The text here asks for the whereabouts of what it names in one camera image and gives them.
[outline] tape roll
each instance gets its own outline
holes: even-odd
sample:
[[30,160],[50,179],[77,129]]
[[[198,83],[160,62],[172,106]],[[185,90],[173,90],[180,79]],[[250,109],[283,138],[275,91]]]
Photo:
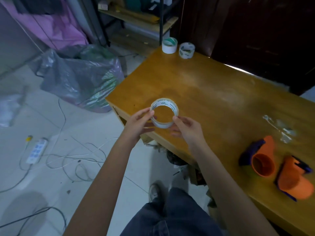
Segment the tape roll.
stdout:
[[179,46],[179,56],[183,59],[190,59],[195,52],[195,45],[189,42],[184,42]]
[[[176,103],[174,103],[174,101],[172,101],[171,99],[169,99],[169,98],[159,98],[159,99],[155,100],[151,104],[150,111],[154,110],[158,106],[167,106],[173,111],[175,116],[178,116],[178,112],[179,112],[178,107],[177,107]],[[173,125],[173,122],[167,122],[167,123],[158,122],[153,117],[151,118],[151,121],[158,128],[169,128],[171,125]]]
[[173,37],[166,38],[162,41],[162,51],[166,54],[174,54],[177,50],[177,39]]

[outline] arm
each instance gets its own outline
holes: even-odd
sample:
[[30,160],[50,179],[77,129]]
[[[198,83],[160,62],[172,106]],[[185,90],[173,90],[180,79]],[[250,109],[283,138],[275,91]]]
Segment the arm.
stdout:
[[231,235],[278,235],[207,145],[200,124],[186,117],[173,120],[171,134],[186,140]]
[[153,116],[150,108],[132,115],[112,147],[105,163],[73,214],[64,236],[104,236],[115,209],[121,182],[132,148],[140,134],[154,131],[147,121]]

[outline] pink fabric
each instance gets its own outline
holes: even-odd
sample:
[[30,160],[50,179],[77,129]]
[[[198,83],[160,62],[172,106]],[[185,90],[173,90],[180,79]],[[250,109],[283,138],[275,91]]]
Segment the pink fabric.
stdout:
[[12,2],[0,0],[13,18],[53,49],[86,45],[88,40],[65,0],[61,0],[63,15],[19,14]]

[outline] left hand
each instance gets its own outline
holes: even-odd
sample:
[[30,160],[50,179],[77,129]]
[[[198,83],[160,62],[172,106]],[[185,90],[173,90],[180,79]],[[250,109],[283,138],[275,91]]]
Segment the left hand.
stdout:
[[119,138],[122,138],[134,147],[140,139],[140,135],[155,130],[154,124],[147,122],[154,115],[154,111],[149,108],[142,109],[133,114],[127,121],[123,132]]

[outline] hand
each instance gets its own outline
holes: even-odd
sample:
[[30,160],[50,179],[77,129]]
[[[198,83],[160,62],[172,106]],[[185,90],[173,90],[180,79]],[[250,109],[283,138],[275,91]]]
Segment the hand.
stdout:
[[174,124],[169,128],[171,135],[184,138],[190,149],[196,145],[206,143],[200,123],[194,119],[181,116],[174,116],[173,121]]
[[139,141],[141,134],[154,131],[155,128],[152,128],[154,127],[154,124],[151,122],[147,122],[148,120],[150,120],[151,117],[153,117],[154,111],[149,111],[150,107],[142,109],[133,114],[128,119],[125,128],[119,138],[126,140],[128,143],[131,144],[131,147],[134,147]]

